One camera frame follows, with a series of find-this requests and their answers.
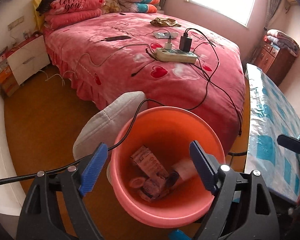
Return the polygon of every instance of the charging plug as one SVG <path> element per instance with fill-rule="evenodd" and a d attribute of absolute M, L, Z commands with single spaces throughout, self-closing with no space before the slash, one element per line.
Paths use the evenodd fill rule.
<path fill-rule="evenodd" d="M 179 49 L 184 52 L 189 52 L 191 49 L 192 39 L 188 38 L 188 34 L 186 36 L 183 35 L 180 37 Z"/>
<path fill-rule="evenodd" d="M 172 49 L 171 39 L 168 39 L 168 42 L 165 43 L 164 48 L 167 50 Z"/>

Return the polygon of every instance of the window sill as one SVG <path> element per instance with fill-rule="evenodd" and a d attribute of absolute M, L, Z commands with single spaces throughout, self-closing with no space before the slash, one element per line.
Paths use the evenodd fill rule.
<path fill-rule="evenodd" d="M 242 24 L 242 23 L 240 23 L 240 22 L 237 22 L 236 20 L 234 20 L 234 19 L 228 17 L 227 15 L 224 15 L 223 13 L 221 13 L 221 12 L 219 12 L 219 11 L 214 10 L 214 9 L 212 9 L 212 8 L 209 8 L 209 7 L 206 7 L 206 6 L 204 6 L 204 5 L 200 4 L 200 3 L 197 3 L 197 2 L 194 2 L 194 1 L 191 1 L 191 0 L 185 0 L 185 2 L 192 3 L 192 4 L 196 4 L 196 5 L 199 5 L 199 6 L 201 6 L 201 7 L 206 8 L 206 9 L 209 9 L 209 10 L 211 10 L 211 11 L 214 11 L 214 12 L 216 12 L 216 13 L 218 13 L 218 14 L 221 14 L 221 15 L 227 17 L 228 19 L 230 19 L 230 20 L 232 20 L 232 21 L 234 21 L 234 22 L 240 24 L 242 27 L 248 29 L 248 24 L 249 24 L 250 19 L 249 19 L 249 21 L 248 21 L 248 24 L 247 24 L 247 25 L 244 25 L 244 24 Z"/>

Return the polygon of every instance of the white power strip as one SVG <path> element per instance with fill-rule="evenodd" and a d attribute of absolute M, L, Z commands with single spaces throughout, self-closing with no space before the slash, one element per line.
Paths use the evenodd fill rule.
<path fill-rule="evenodd" d="M 167 62 L 195 63 L 197 55 L 192 52 L 184 52 L 180 49 L 156 48 L 156 59 Z"/>

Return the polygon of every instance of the black power adapter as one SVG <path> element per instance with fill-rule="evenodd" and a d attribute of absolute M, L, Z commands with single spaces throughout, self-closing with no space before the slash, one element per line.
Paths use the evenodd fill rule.
<path fill-rule="evenodd" d="M 189 52 L 191 49 L 192 39 L 188 38 L 188 33 L 183 33 L 183 36 L 180 37 L 179 49 L 184 52 Z"/>

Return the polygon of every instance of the orange bucket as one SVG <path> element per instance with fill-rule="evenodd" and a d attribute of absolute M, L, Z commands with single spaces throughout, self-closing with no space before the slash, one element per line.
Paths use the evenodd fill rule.
<path fill-rule="evenodd" d="M 131 120 L 117 136 L 125 135 Z M 198 175 L 178 186 L 166 197 L 149 203 L 143 200 L 129 181 L 142 175 L 130 156 L 141 146 L 148 147 L 168 172 L 185 157 L 190 158 L 189 144 L 197 140 L 205 152 L 225 163 L 221 143 L 211 127 L 197 115 L 170 106 L 148 109 L 138 114 L 124 142 L 111 156 L 111 183 L 122 207 L 136 220 L 153 227 L 175 228 L 190 224 L 210 208 L 213 196 Z"/>

